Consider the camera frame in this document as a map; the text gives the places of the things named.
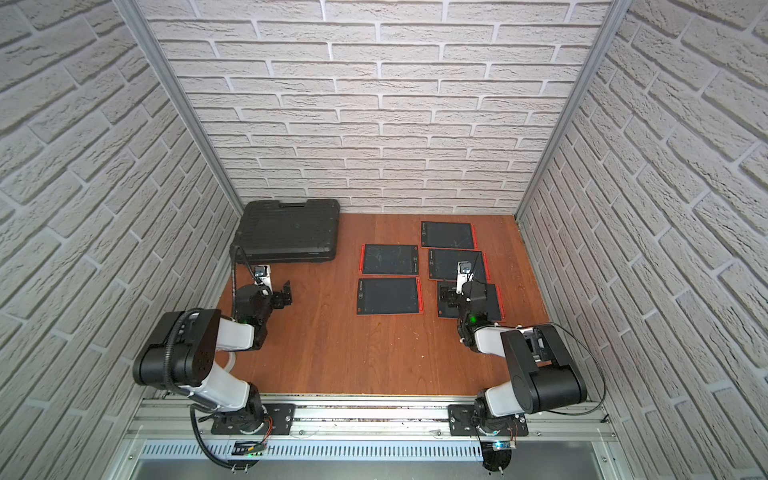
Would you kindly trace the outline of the red tablet with green scribbles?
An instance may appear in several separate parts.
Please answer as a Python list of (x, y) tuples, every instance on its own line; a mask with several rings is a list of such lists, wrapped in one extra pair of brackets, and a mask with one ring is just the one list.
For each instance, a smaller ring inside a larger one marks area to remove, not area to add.
[(472, 250), (429, 249), (428, 277), (436, 281), (455, 281), (458, 264), (463, 261), (470, 263), (475, 280), (489, 282), (483, 252)]

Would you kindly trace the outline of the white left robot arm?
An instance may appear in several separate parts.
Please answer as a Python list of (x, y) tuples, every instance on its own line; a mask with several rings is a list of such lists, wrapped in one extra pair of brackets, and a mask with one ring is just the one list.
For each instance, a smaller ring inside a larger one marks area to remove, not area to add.
[(268, 284), (235, 291), (235, 317), (219, 309), (166, 312), (133, 364), (136, 384), (190, 399), (221, 417), (241, 417), (261, 425), (266, 416), (258, 389), (216, 363), (216, 353), (259, 350), (273, 311), (292, 304), (291, 284), (278, 291)]

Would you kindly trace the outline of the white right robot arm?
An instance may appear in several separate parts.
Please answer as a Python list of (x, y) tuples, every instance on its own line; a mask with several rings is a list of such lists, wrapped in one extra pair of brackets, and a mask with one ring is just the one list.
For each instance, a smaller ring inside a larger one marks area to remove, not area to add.
[(486, 285), (474, 280), (442, 287), (438, 298), (457, 310), (457, 330), (464, 346), (500, 357), (507, 365), (509, 380), (477, 396), (476, 417), (496, 420), (586, 400), (586, 383), (554, 325), (510, 328), (493, 322), (486, 309)]

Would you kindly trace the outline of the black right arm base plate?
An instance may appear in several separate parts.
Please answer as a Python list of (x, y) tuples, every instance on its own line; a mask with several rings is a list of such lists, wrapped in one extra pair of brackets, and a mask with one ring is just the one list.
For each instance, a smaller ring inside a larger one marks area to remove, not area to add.
[(448, 427), (452, 437), (525, 437), (529, 435), (523, 414), (494, 417), (481, 414), (474, 405), (449, 404)]

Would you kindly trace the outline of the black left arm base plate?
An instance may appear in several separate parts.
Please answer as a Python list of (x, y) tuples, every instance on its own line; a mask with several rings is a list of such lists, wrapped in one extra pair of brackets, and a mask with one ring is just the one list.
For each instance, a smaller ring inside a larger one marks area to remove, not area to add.
[(260, 411), (250, 413), (246, 409), (225, 412), (213, 417), (213, 435), (288, 435), (293, 424), (296, 405), (292, 403), (267, 403)]

